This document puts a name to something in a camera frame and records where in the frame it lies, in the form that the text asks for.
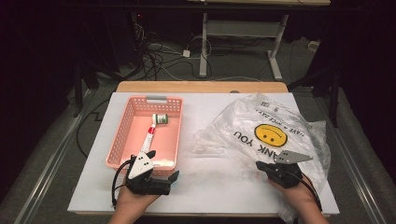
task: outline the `white table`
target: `white table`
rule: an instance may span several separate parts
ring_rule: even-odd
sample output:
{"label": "white table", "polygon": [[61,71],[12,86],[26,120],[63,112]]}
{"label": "white table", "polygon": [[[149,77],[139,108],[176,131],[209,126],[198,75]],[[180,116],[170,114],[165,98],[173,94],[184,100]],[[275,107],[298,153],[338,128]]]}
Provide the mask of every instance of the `white table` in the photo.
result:
{"label": "white table", "polygon": [[[193,135],[207,127],[231,101],[246,93],[144,93],[115,92],[110,100],[89,158],[81,173],[68,211],[78,214],[111,214],[111,184],[115,171],[105,159],[117,131],[125,103],[131,95],[169,95],[184,99],[177,156],[177,182],[171,193],[152,204],[146,215],[275,217],[281,195],[264,179],[246,177],[230,158],[199,158],[190,151]],[[268,97],[297,109],[291,93],[266,93]],[[319,194],[325,215],[339,214],[328,183]]]}

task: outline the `clear plastic bag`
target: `clear plastic bag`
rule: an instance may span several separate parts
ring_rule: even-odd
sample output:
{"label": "clear plastic bag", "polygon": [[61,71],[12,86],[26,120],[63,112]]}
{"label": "clear plastic bag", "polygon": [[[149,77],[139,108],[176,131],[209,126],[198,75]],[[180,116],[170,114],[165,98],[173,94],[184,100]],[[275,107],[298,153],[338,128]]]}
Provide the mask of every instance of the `clear plastic bag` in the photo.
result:
{"label": "clear plastic bag", "polygon": [[[283,149],[312,156],[299,166],[321,192],[330,169],[326,122],[307,122],[298,112],[255,93],[230,103],[211,126],[194,136],[192,152],[207,157],[232,157],[257,171],[256,161],[274,163]],[[294,209],[284,203],[279,216],[291,222]]]}

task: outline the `smiley face print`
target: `smiley face print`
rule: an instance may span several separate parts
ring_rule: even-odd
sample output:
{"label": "smiley face print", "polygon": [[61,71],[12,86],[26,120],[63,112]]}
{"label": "smiley face print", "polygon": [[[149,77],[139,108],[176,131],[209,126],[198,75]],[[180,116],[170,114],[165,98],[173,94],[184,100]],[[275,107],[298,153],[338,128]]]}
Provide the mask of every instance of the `smiley face print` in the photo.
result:
{"label": "smiley face print", "polygon": [[282,147],[288,142],[288,136],[282,130],[269,124],[257,126],[254,133],[258,139],[273,147]]}

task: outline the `hand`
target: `hand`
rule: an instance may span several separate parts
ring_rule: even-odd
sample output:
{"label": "hand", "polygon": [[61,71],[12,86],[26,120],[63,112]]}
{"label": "hand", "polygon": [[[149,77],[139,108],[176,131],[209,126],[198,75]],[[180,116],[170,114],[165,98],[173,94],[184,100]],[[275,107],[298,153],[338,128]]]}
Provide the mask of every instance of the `hand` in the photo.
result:
{"label": "hand", "polygon": [[[329,223],[321,214],[315,196],[304,184],[300,183],[296,187],[285,189],[271,179],[268,179],[268,181],[272,186],[282,192],[285,199],[297,210],[304,224]],[[303,175],[303,181],[313,188],[305,175]]]}
{"label": "hand", "polygon": [[121,187],[117,200],[116,211],[108,223],[134,223],[160,196],[161,195],[133,194],[127,187]]}

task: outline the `pink plastic basket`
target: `pink plastic basket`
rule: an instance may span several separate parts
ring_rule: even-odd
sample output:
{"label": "pink plastic basket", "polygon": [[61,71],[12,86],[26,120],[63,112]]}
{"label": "pink plastic basket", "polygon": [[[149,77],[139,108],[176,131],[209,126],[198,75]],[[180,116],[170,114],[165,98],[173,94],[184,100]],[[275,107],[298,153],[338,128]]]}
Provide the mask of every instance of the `pink plastic basket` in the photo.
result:
{"label": "pink plastic basket", "polygon": [[132,96],[128,99],[120,125],[106,158],[108,167],[118,169],[131,155],[137,155],[152,124],[152,114],[167,114],[168,123],[157,124],[150,150],[155,175],[169,175],[177,162],[183,100],[180,97]]}

